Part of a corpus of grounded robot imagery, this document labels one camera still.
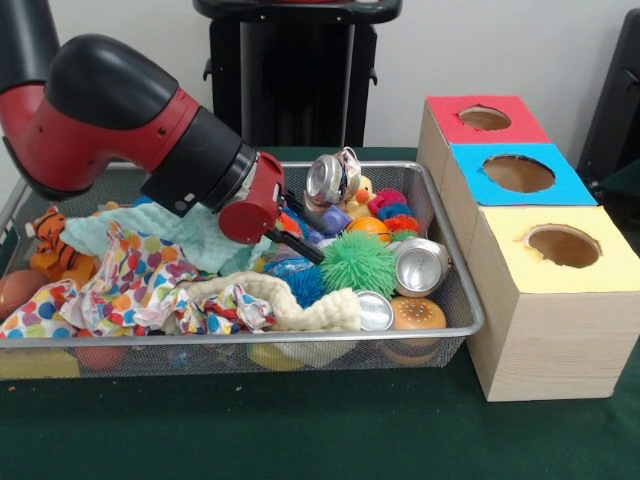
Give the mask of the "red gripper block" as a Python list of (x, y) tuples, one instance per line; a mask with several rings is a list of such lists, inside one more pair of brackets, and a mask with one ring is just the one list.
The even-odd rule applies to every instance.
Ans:
[(287, 245), (315, 265), (320, 265), (325, 255), (319, 248), (290, 232), (274, 229), (283, 194), (285, 208), (299, 217), (305, 214), (305, 205), (297, 199), (295, 192), (291, 189), (284, 192), (281, 164), (271, 154), (259, 152), (256, 166), (250, 170), (248, 179), (220, 211), (219, 228), (230, 240), (245, 245), (259, 243), (268, 233), (273, 242)]

